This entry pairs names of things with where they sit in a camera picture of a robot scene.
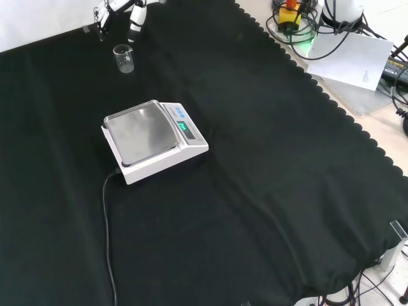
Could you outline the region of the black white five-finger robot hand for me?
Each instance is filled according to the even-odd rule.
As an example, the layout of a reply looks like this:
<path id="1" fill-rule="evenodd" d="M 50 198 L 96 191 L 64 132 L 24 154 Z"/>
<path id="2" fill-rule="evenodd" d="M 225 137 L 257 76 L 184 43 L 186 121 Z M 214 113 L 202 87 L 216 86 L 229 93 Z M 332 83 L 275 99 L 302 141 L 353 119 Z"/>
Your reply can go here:
<path id="1" fill-rule="evenodd" d="M 99 39 L 103 41 L 108 34 L 108 28 L 113 18 L 131 8 L 129 18 L 129 32 L 127 40 L 130 43 L 136 41 L 138 34 L 142 30 L 147 16 L 147 1 L 102 1 L 94 7 L 94 22 L 97 26 Z"/>

